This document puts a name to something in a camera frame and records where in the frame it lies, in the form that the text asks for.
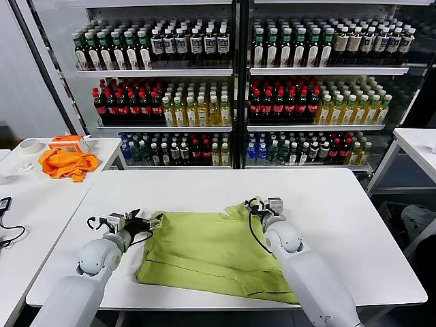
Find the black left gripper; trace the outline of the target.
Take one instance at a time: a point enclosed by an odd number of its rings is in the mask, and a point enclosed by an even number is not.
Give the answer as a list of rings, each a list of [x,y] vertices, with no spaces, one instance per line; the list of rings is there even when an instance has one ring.
[[[128,213],[125,213],[125,220],[128,221],[124,230],[126,230],[132,238],[135,238],[137,234],[142,232],[149,232],[154,230],[161,223],[163,213],[156,215],[155,217],[143,219],[136,219],[137,214],[141,211],[140,208],[134,209]]]

